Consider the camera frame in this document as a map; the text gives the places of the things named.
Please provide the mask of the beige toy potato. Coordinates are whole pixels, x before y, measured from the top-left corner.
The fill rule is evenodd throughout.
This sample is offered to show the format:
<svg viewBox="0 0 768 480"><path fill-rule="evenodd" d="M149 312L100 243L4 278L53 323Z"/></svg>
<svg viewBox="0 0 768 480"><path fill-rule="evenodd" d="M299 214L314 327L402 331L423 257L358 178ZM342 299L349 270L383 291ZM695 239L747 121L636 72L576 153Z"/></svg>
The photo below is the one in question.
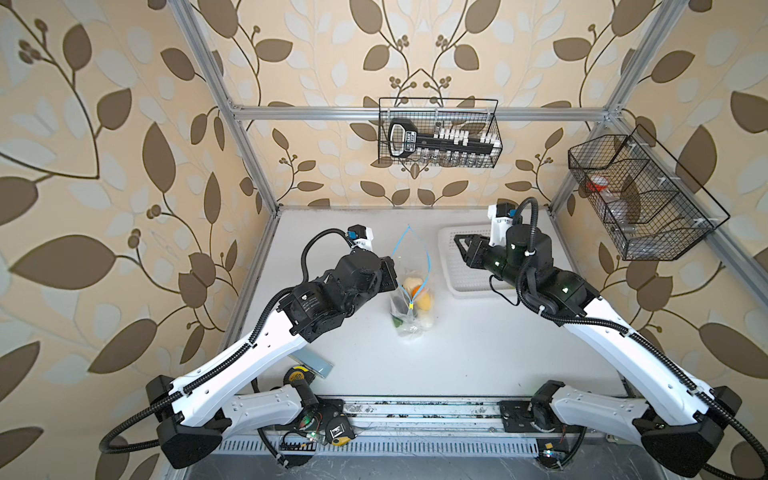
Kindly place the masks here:
<svg viewBox="0 0 768 480"><path fill-rule="evenodd" d="M421 288L423 285L423 279L421 277L407 277L403 282L403 287L405 288L406 292L410 295L411 290L414 287Z"/></svg>

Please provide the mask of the small yellow toy fruit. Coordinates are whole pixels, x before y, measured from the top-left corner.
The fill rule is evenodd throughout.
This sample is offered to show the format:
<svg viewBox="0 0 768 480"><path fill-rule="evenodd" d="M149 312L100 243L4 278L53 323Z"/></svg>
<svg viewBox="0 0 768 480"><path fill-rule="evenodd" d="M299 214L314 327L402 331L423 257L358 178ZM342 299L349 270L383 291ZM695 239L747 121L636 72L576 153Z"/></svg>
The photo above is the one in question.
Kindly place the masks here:
<svg viewBox="0 0 768 480"><path fill-rule="evenodd" d="M433 297L427 291L422 291L415 299L414 305L419 311L429 312L433 308Z"/></svg>

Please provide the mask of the clear zip bag blue zipper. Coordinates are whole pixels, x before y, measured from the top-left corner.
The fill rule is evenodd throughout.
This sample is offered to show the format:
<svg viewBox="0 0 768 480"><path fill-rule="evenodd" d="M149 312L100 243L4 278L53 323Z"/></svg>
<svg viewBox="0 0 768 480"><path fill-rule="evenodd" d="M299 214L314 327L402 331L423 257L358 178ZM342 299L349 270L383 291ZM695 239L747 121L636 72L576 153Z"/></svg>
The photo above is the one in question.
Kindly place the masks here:
<svg viewBox="0 0 768 480"><path fill-rule="evenodd" d="M435 297L428 245L411 225L395 243L392 259L397 286L390 294L390 316L398 336L415 340L434 325Z"/></svg>

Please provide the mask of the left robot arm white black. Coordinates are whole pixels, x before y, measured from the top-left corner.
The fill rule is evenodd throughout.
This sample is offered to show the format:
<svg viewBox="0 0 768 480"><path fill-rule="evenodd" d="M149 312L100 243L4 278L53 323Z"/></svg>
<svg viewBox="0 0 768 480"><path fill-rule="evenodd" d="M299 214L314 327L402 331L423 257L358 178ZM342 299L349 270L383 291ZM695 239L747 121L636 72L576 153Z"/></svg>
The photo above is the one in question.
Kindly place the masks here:
<svg viewBox="0 0 768 480"><path fill-rule="evenodd" d="M149 405L100 441L104 455L158 447L176 469L216 450L228 434L286 424L308 405L305 387L241 395L284 357L340 327L369 300L398 285L395 262L354 247L323 275L286 287L266 304L253 330L188 374L158 376L147 386Z"/></svg>

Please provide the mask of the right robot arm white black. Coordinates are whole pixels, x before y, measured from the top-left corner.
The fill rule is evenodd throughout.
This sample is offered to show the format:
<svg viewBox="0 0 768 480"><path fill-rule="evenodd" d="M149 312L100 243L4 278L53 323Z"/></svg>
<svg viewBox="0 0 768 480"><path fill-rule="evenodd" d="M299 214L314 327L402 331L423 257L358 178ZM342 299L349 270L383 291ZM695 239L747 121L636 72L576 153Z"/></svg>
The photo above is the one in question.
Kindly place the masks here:
<svg viewBox="0 0 768 480"><path fill-rule="evenodd" d="M556 267L548 235L518 224L507 229L501 243L467 234L454 242L468 267L514 286L522 306L580 338L640 394L618 398L550 380L530 402L538 428L574 425L610 434L643 447L666 470L686 478L702 471L730 478L708 463L726 428L734 429L761 461L767 459L766 448L735 417L739 396L687 373L581 276Z"/></svg>

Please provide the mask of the grey blue flat plate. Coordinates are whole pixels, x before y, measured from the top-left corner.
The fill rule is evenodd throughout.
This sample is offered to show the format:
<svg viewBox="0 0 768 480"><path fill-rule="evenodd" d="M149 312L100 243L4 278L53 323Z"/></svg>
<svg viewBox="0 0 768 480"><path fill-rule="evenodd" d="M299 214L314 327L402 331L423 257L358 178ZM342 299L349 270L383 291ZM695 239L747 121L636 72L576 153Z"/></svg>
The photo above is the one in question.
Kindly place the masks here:
<svg viewBox="0 0 768 480"><path fill-rule="evenodd" d="M334 368L333 363L323 358L309 347L297 350L292 354L292 358L323 379L326 379Z"/></svg>

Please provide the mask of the yellow black tape measure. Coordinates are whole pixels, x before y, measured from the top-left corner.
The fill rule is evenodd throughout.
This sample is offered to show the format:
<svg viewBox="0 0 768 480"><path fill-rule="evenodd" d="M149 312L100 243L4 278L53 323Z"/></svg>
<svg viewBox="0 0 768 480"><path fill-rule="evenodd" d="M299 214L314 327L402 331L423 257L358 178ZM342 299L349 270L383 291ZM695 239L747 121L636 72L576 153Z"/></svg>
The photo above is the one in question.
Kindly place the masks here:
<svg viewBox="0 0 768 480"><path fill-rule="evenodd" d="M283 377L283 384L293 384L298 381L304 381L307 384L311 384L315 379L315 374L308 368L295 365L291 367Z"/></svg>

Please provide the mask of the red capped item in basket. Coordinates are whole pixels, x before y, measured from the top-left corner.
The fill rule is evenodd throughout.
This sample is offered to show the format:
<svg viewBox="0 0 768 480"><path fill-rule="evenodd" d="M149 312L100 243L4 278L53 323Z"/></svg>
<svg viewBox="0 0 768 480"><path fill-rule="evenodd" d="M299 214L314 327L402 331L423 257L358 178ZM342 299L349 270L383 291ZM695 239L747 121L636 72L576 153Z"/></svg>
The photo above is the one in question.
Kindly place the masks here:
<svg viewBox="0 0 768 480"><path fill-rule="evenodd" d="M601 175L588 176L585 181L585 190L592 193L599 193L609 187L610 181Z"/></svg>

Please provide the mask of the black socket tool set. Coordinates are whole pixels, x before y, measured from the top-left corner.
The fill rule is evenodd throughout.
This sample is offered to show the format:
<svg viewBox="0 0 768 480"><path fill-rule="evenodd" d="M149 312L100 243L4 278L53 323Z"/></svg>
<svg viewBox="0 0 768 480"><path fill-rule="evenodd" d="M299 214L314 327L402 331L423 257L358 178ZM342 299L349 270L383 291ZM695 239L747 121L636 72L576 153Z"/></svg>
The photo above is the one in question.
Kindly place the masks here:
<svg viewBox="0 0 768 480"><path fill-rule="evenodd" d="M421 133L416 125L407 119L396 118L388 127L384 145L392 158L409 158L412 155L429 155L439 159L479 157L493 158L501 154L502 142L496 134L483 133L480 137L470 136L469 130L453 127L438 127L436 133Z"/></svg>

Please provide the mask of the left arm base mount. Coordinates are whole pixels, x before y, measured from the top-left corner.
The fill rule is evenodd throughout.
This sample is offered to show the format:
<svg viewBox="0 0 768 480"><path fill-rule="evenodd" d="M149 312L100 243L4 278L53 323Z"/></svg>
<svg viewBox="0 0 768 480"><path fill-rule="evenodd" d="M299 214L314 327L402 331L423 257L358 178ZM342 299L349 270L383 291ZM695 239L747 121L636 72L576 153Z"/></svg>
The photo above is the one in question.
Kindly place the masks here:
<svg viewBox="0 0 768 480"><path fill-rule="evenodd" d="M346 416L343 411L343 400L317 397L306 382L295 382L291 386L299 393L302 410L289 423L275 425L273 429L282 431L295 430L301 433L317 433L325 436L324 427L329 419L337 415Z"/></svg>

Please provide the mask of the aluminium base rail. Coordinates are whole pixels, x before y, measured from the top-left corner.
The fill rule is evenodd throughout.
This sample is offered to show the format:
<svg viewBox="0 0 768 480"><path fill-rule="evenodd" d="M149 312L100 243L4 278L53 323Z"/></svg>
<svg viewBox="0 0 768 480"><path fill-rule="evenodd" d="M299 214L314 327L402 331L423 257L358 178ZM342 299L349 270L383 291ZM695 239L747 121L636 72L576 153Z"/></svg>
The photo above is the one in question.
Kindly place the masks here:
<svg viewBox="0 0 768 480"><path fill-rule="evenodd" d="M328 396L344 401L343 411L358 437L571 439L578 433L506 433L498 403L527 397ZM268 435L287 431L267 425Z"/></svg>

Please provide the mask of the yellow black device on rail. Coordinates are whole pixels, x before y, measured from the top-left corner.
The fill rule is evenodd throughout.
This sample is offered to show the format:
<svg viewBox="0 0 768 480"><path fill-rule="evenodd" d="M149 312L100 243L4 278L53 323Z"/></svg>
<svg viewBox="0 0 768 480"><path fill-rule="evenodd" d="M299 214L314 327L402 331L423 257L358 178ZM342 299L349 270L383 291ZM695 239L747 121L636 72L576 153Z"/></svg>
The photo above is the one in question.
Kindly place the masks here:
<svg viewBox="0 0 768 480"><path fill-rule="evenodd" d="M356 438L354 429L349 419L344 415L337 415L329 419L324 427L325 442L341 447Z"/></svg>

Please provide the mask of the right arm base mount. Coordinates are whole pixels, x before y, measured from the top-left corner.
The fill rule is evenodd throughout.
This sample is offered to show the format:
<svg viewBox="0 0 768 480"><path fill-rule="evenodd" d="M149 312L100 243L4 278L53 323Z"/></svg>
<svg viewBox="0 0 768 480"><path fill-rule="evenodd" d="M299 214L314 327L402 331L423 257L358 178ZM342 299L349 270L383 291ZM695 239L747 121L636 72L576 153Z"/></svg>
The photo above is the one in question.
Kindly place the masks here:
<svg viewBox="0 0 768 480"><path fill-rule="evenodd" d="M498 403L506 433L542 433L549 435L580 433L582 426L566 424L555 415L551 402L565 384L549 380L528 399L507 399Z"/></svg>

